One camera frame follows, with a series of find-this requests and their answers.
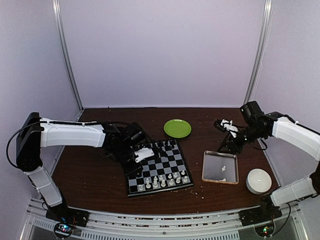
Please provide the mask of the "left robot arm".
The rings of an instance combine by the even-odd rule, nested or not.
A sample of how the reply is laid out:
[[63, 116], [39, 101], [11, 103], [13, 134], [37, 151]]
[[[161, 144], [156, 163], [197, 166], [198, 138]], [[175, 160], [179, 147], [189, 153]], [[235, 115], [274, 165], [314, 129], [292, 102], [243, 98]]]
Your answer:
[[139, 146], [146, 134], [138, 124], [119, 122], [79, 122], [43, 118], [31, 112], [16, 138], [16, 166], [24, 172], [61, 222], [72, 218], [62, 192], [54, 183], [41, 159], [41, 150], [61, 147], [65, 153], [74, 150], [79, 157], [89, 148], [111, 156], [126, 175], [141, 169], [141, 162], [154, 156], [147, 146]]

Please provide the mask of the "white corner rook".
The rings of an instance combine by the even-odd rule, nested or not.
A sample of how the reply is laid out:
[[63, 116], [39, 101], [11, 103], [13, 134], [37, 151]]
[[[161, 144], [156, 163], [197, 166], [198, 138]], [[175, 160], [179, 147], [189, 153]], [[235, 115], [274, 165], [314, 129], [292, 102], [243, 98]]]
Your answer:
[[144, 185], [142, 185], [142, 184], [140, 184], [139, 186], [138, 186], [138, 190], [139, 191], [143, 191], [145, 188], [144, 188]]

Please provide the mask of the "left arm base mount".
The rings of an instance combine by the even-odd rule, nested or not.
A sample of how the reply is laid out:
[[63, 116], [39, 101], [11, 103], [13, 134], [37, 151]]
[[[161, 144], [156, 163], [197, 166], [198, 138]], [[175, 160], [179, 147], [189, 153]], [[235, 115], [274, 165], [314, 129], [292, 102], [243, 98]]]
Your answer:
[[48, 209], [45, 217], [57, 222], [53, 227], [56, 237], [66, 239], [74, 233], [77, 227], [87, 226], [89, 215], [88, 211], [70, 208], [67, 216], [58, 216]]

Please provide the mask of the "metal wooden tray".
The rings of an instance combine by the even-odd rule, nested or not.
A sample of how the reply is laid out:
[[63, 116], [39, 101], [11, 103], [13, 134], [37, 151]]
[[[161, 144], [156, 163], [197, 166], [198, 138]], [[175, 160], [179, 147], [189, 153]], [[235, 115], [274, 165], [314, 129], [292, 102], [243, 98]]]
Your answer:
[[239, 183], [237, 156], [206, 150], [203, 154], [201, 179], [208, 183], [237, 185]]

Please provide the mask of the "white chess piece tall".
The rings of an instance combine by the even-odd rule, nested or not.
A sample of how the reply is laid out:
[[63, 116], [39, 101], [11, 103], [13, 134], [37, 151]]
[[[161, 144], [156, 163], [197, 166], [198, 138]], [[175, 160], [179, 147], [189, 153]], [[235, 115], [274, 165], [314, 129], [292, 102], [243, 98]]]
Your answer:
[[161, 184], [160, 184], [160, 185], [161, 185], [162, 188], [166, 187], [166, 181], [163, 179], [163, 180], [161, 181]]

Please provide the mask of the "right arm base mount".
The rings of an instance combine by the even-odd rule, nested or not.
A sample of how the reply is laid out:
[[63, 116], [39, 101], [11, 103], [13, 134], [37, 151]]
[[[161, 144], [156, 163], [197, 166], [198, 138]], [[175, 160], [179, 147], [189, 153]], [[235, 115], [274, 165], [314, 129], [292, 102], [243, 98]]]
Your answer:
[[263, 212], [260, 207], [255, 207], [241, 210], [238, 214], [242, 226], [252, 226], [255, 233], [262, 238], [271, 237], [275, 233], [275, 219], [282, 217], [282, 211], [279, 208], [271, 212]]

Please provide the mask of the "black white chessboard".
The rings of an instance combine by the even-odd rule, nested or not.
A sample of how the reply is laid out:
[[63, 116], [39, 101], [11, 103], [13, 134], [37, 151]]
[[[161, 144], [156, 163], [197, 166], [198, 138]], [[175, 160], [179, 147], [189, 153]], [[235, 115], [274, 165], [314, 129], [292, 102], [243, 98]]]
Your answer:
[[[127, 197], [138, 197], [144, 195], [155, 194], [159, 192], [172, 191], [192, 187], [194, 181], [189, 171], [187, 162], [183, 155], [182, 149], [175, 139], [158, 140], [155, 145], [162, 149], [167, 156], [161, 153], [157, 156], [152, 156], [149, 159], [144, 159], [140, 163], [142, 165], [142, 171], [140, 175], [128, 175], [125, 179]], [[174, 177], [173, 173], [177, 172], [178, 176]], [[169, 185], [168, 175], [171, 174], [174, 180], [173, 185]], [[166, 182], [166, 187], [161, 187], [161, 180], [159, 176], [162, 175]], [[158, 177], [158, 188], [153, 188], [154, 177]], [[187, 176], [188, 181], [183, 182], [183, 177]], [[146, 179], [149, 178], [151, 188], [146, 188]], [[176, 183], [176, 179], [181, 178], [180, 183]], [[139, 191], [138, 186], [144, 185], [144, 190]]]

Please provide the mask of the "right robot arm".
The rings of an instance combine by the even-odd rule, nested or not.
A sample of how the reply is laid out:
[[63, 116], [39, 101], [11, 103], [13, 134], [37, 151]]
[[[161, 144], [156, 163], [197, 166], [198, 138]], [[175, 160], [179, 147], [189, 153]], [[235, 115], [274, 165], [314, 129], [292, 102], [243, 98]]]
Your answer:
[[271, 149], [266, 151], [273, 161], [283, 159], [290, 170], [298, 170], [309, 160], [306, 170], [299, 170], [297, 177], [289, 177], [287, 185], [281, 186], [264, 196], [261, 206], [256, 210], [259, 220], [268, 220], [276, 207], [294, 201], [314, 198], [320, 194], [320, 134], [302, 125], [287, 114], [273, 111], [264, 113], [256, 101], [250, 101], [240, 107], [245, 126], [232, 120], [216, 119], [214, 127], [226, 133], [217, 151], [219, 153], [240, 154], [247, 144], [256, 140], [266, 140]]

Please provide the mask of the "white bishop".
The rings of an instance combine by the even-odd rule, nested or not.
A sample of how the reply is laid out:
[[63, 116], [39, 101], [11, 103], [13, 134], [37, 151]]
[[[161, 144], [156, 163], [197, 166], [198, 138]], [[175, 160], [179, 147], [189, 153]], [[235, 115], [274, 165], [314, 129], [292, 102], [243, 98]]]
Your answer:
[[158, 182], [157, 182], [157, 181], [156, 181], [156, 182], [153, 182], [153, 188], [154, 188], [154, 189], [157, 189], [158, 186], [159, 186], [159, 185], [158, 185]]

